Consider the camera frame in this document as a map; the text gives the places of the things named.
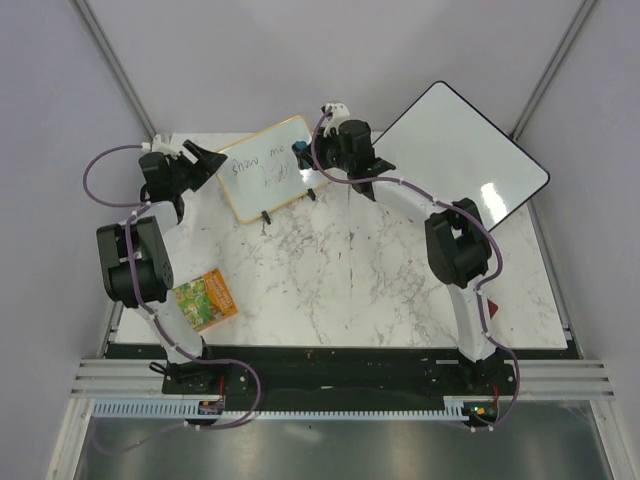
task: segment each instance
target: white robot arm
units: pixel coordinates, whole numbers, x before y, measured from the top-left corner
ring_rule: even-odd
[[[460,352],[471,362],[492,355],[495,346],[483,331],[480,318],[480,308],[484,318],[489,318],[488,302],[486,298],[478,302],[476,295],[476,287],[487,272],[487,260],[491,255],[487,240],[461,215],[436,206],[435,202],[403,185],[404,179],[396,167],[375,156],[369,125],[351,119],[344,104],[326,104],[323,112],[331,113],[316,136],[315,159],[311,145],[298,142],[292,146],[298,167],[343,170],[356,192],[394,208],[418,225],[424,224],[429,266],[447,285],[458,325]],[[376,177],[391,181],[375,181]],[[454,205],[481,222],[473,201],[462,199]],[[460,235],[454,237],[453,230],[460,231]]]
[[[195,164],[167,146],[146,146],[146,150],[143,147],[144,155],[139,164],[146,183],[140,192],[140,200],[147,206],[141,209],[139,217],[136,214],[137,221],[130,227],[123,222],[106,225],[97,231],[107,294],[145,318],[165,348],[169,363],[174,365],[191,361],[179,353],[176,346],[190,357],[198,358],[206,345],[182,314],[172,292],[173,271],[162,237],[182,221],[182,193],[187,189],[198,190],[227,158],[188,140],[183,145],[197,158]],[[130,246],[127,246],[126,228],[131,229]],[[145,305],[140,305],[135,295],[130,255],[135,259],[140,295]]]

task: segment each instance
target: white marble surface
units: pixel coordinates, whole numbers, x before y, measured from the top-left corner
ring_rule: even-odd
[[[245,134],[175,134],[220,149]],[[205,330],[210,344],[454,347],[446,288],[427,264],[422,225],[344,185],[242,225],[217,180],[185,194],[186,214],[165,242],[176,285],[220,268],[240,313]],[[566,342],[526,207],[496,227],[503,274],[487,285],[496,337],[514,348]],[[495,268],[492,258],[490,268]],[[134,312],[117,341],[157,343]]]

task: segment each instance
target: purple cable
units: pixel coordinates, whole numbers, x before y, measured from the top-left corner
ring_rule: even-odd
[[[110,148],[109,150],[105,150],[104,152],[102,152],[101,154],[99,154],[97,157],[95,157],[93,160],[89,162],[89,165],[87,165],[87,168],[84,169],[84,174],[82,175],[82,188],[84,188],[84,192],[89,196],[91,200],[93,200],[96,203],[99,203],[100,205],[104,205],[105,207],[114,207],[114,208],[132,208],[132,207],[139,207],[141,205],[144,205],[143,203],[140,203],[140,202],[138,203],[107,202],[106,200],[102,200],[96,197],[93,193],[91,193],[91,190],[89,190],[89,185],[87,184],[87,179],[89,178],[89,171],[98,162],[98,160],[100,160],[103,157],[106,157],[110,153],[118,152],[120,150],[128,150],[132,148],[135,148],[136,150],[140,150],[140,145],[122,145],[120,147],[113,147],[113,148]]]
[[[493,238],[493,235],[491,235],[491,233],[489,233],[489,230],[487,230],[485,228],[485,226],[482,224],[482,222],[480,222],[476,217],[471,215],[469,212],[466,212],[466,211],[462,210],[461,208],[456,207],[455,205],[450,205],[450,204],[442,202],[440,200],[434,200],[433,195],[429,194],[428,192],[426,192],[422,188],[418,187],[417,185],[414,185],[411,182],[407,182],[405,180],[400,180],[399,178],[394,178],[394,177],[368,177],[368,178],[359,178],[359,179],[354,179],[354,180],[349,180],[349,179],[343,180],[341,178],[336,178],[333,175],[331,175],[330,173],[328,173],[327,171],[325,171],[322,168],[322,165],[320,165],[320,162],[318,161],[318,157],[316,155],[316,138],[318,137],[318,135],[320,135],[320,128],[322,127],[322,124],[324,123],[324,121],[327,118],[330,117],[330,115],[331,115],[331,109],[330,108],[325,109],[324,113],[322,114],[322,117],[320,117],[320,120],[318,121],[315,129],[313,130],[313,136],[311,137],[311,158],[313,159],[314,166],[316,167],[316,169],[322,175],[324,175],[326,178],[328,178],[332,182],[340,183],[342,185],[358,185],[360,183],[390,182],[390,183],[396,183],[398,185],[405,186],[405,187],[413,190],[414,192],[418,193],[422,197],[426,198],[428,201],[432,202],[434,205],[436,205],[438,207],[441,207],[441,208],[445,208],[447,210],[452,210],[452,211],[456,212],[457,214],[462,215],[463,217],[465,217],[476,228],[478,228],[478,230],[480,230],[480,233],[482,233],[482,235],[487,239],[487,241],[491,245],[491,248],[495,252],[496,261],[497,261],[496,271],[493,272],[491,275],[489,275],[489,276],[483,278],[482,280],[480,280],[478,282],[478,284],[476,285],[475,292],[476,292],[476,299],[478,301],[478,311],[480,313],[480,324],[482,326],[482,331],[485,333],[485,335],[487,335],[487,339],[489,340],[489,342],[491,342],[496,348],[499,348],[500,350],[506,352],[513,359],[513,369],[514,369],[515,377],[516,377],[515,378],[515,382],[516,382],[515,391],[513,393],[513,397],[511,398],[511,402],[509,403],[509,406],[507,407],[507,410],[504,412],[504,414],[498,420],[496,420],[496,422],[491,427],[500,425],[511,414],[513,406],[515,405],[516,400],[518,398],[518,395],[520,394],[520,365],[518,363],[518,357],[516,356],[516,353],[511,348],[507,347],[506,345],[501,344],[500,342],[498,342],[497,340],[495,340],[491,336],[491,333],[489,332],[489,327],[487,325],[487,319],[485,318],[485,315],[484,315],[484,306],[483,306],[483,303],[482,303],[482,292],[481,292],[480,289],[487,282],[490,282],[491,280],[493,280],[496,277],[498,277],[498,275],[500,275],[502,273],[502,268],[504,266],[504,260],[502,258],[502,252],[500,251],[500,248],[498,247],[497,242]],[[488,429],[489,429],[489,426],[476,427],[476,431],[477,430],[488,430]]]
[[[235,360],[232,358],[203,360],[201,358],[194,357],[189,352],[186,352],[183,348],[180,347],[180,345],[176,344],[169,337],[167,332],[164,330],[164,328],[162,328],[162,325],[160,324],[160,320],[158,319],[157,312],[153,308],[151,308],[149,305],[147,305],[142,299],[142,294],[140,293],[140,282],[138,280],[138,269],[136,267],[136,259],[135,259],[134,249],[133,249],[133,240],[131,236],[131,224],[136,218],[138,218],[138,216],[140,216],[141,214],[149,210],[149,208],[151,208],[151,206],[150,204],[147,203],[142,208],[140,208],[140,210],[138,210],[137,212],[133,212],[131,216],[127,218],[127,221],[125,222],[125,225],[124,225],[124,238],[125,238],[125,243],[127,245],[127,260],[129,261],[129,268],[131,270],[131,281],[133,283],[133,292],[136,297],[136,301],[138,302],[138,305],[140,305],[141,308],[143,308],[147,313],[149,313],[149,315],[153,317],[153,324],[156,326],[156,328],[158,329],[158,332],[160,333],[160,335],[162,335],[162,338],[164,338],[164,340],[167,342],[169,347],[174,348],[176,352],[178,352],[180,355],[200,365],[230,365],[230,364],[238,365],[244,368],[245,370],[247,370],[251,374],[251,376],[253,376],[253,378],[256,381],[256,389],[257,389],[256,400],[255,402],[253,402],[253,405],[251,406],[249,411],[247,411],[247,413],[245,413],[242,417],[229,423],[224,423],[222,425],[210,425],[210,426],[202,425],[199,428],[202,430],[226,430],[228,428],[234,428],[234,427],[239,427],[240,425],[244,425],[245,423],[248,423],[251,421],[251,416],[258,409],[258,406],[260,405],[260,400],[262,399],[262,383],[260,382],[260,377],[258,377],[258,374],[253,369],[253,367],[251,367],[251,365],[249,365],[248,363],[245,363],[241,360]]]

